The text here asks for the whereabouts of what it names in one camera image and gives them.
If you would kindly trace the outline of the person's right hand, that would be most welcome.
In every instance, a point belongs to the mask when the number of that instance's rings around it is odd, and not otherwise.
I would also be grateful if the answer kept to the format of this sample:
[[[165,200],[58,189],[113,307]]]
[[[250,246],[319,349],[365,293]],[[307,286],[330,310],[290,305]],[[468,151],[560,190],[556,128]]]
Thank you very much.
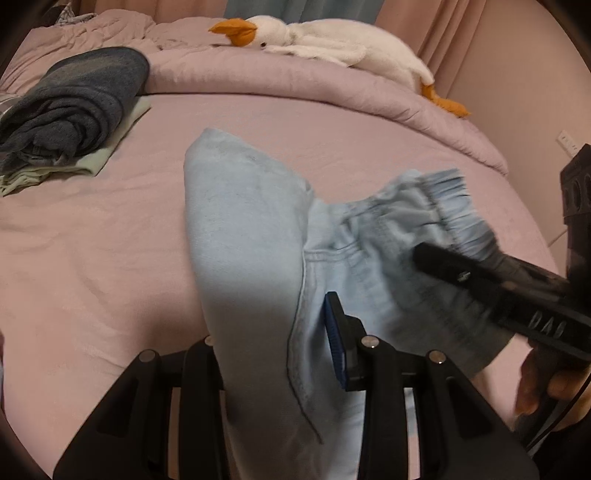
[[[529,340],[528,345],[531,349],[521,365],[520,381],[514,404],[513,429],[516,429],[523,418],[538,409],[542,392],[559,402],[570,402],[590,375],[590,365],[585,364],[584,366],[563,368],[556,371],[549,380],[543,380],[540,366],[545,351],[533,340]]]

